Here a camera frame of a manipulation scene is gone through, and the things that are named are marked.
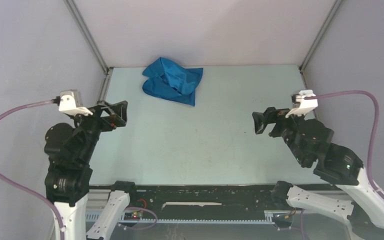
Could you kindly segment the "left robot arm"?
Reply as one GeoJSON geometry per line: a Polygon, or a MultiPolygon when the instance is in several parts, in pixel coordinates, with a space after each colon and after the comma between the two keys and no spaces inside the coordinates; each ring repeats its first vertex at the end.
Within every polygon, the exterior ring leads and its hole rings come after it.
{"type": "Polygon", "coordinates": [[[115,104],[99,101],[89,108],[70,106],[63,113],[74,125],[58,123],[45,135],[44,152],[49,160],[44,180],[46,198],[57,208],[67,240],[108,240],[125,208],[138,202],[134,182],[116,181],[98,220],[86,230],[93,152],[101,133],[126,126],[127,108],[126,100],[115,104]]]}

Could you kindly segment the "blue cloth napkin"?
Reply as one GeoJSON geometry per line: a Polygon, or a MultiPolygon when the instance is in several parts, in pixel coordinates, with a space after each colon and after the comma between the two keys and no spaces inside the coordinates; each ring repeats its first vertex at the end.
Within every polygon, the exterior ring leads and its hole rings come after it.
{"type": "Polygon", "coordinates": [[[142,90],[152,97],[194,107],[203,74],[202,67],[184,68],[171,59],[160,57],[143,70],[142,75],[147,80],[142,90]]]}

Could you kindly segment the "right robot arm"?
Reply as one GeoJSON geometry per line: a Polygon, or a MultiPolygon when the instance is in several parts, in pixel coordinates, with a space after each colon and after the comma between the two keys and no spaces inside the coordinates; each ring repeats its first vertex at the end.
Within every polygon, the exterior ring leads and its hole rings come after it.
{"type": "Polygon", "coordinates": [[[253,112],[254,131],[282,138],[302,168],[311,168],[323,181],[344,191],[349,200],[333,199],[279,180],[271,192],[271,204],[309,210],[339,221],[360,238],[384,239],[384,199],[369,183],[368,166],[349,148],[332,142],[334,132],[317,119],[290,113],[288,108],[253,112]]]}

